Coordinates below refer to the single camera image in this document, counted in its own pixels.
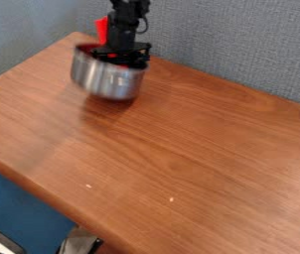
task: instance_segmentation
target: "gray fabric wall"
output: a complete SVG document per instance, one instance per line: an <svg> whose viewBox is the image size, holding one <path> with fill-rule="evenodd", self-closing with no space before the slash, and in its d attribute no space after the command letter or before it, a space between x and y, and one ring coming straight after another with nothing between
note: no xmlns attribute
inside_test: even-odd
<svg viewBox="0 0 300 254"><path fill-rule="evenodd" d="M0 0L0 71L70 31L93 34L109 8L108 0ZM300 0L153 0L149 19L140 39L156 55L300 102Z"/></svg>

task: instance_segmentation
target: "blue floor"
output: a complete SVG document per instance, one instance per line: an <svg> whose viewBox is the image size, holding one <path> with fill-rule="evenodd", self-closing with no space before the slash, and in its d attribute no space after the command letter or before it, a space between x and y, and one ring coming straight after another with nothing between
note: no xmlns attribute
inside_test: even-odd
<svg viewBox="0 0 300 254"><path fill-rule="evenodd" d="M0 176L0 231L29 251L55 254L75 224Z"/></svg>

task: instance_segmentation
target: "wood grain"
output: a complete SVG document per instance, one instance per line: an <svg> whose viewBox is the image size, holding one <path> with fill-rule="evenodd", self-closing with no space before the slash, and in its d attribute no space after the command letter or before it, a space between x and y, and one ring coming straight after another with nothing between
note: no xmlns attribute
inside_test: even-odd
<svg viewBox="0 0 300 254"><path fill-rule="evenodd" d="M100 100L81 42L0 75L0 173L104 253L300 253L300 104L159 58L133 103Z"/></svg>

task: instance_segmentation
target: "wooden tabletop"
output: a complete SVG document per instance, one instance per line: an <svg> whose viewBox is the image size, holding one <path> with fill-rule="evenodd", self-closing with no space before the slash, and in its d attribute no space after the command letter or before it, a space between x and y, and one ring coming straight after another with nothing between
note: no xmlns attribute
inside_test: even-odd
<svg viewBox="0 0 300 254"><path fill-rule="evenodd" d="M300 104L157 58L134 103L96 99L82 42L0 75L0 173L110 253L300 253Z"/></svg>

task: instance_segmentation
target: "stainless steel pot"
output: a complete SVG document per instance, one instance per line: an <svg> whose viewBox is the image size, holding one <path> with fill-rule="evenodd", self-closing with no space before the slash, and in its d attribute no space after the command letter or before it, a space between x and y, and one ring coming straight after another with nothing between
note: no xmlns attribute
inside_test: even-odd
<svg viewBox="0 0 300 254"><path fill-rule="evenodd" d="M112 100L129 100L138 96L145 69L136 69L98 61L90 50L98 45L75 48L73 80L92 94Z"/></svg>

